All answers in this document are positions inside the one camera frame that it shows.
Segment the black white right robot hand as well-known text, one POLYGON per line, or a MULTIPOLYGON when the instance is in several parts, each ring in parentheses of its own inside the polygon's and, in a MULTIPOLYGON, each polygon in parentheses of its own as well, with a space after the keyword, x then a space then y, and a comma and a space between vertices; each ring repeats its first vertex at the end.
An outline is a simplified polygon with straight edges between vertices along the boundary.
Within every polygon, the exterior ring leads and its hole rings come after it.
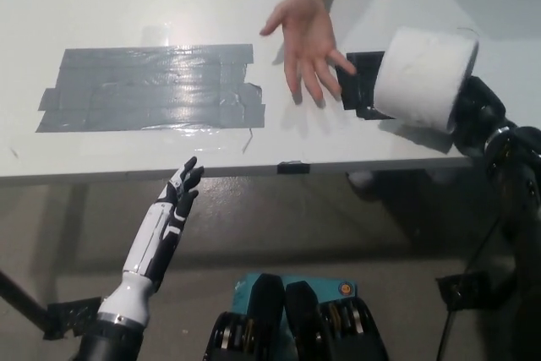
POLYGON ((477 76, 466 80, 453 108, 454 146, 468 157, 481 156, 500 129, 516 124, 506 117, 500 98, 477 76))

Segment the bare person hand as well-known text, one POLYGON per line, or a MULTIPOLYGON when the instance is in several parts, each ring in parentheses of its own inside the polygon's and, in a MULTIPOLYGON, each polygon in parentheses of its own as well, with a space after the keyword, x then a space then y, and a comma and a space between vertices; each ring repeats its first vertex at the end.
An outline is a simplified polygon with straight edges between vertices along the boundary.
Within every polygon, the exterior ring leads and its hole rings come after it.
POLYGON ((336 99, 342 95, 330 66, 354 75, 356 69, 337 50, 331 17, 322 0, 283 0, 272 11, 260 30, 269 36, 277 28, 283 34, 283 68, 294 101, 302 100, 304 86, 317 107, 325 106, 323 90, 336 99))

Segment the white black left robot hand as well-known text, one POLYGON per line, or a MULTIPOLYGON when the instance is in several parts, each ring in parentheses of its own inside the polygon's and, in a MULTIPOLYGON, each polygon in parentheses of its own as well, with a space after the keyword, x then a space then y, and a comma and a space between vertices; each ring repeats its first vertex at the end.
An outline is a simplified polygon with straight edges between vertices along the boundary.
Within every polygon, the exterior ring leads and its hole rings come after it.
POLYGON ((123 265, 121 283, 98 309, 99 320, 148 326, 150 298, 159 290, 180 242, 203 173, 197 158, 190 158, 149 207, 123 265))

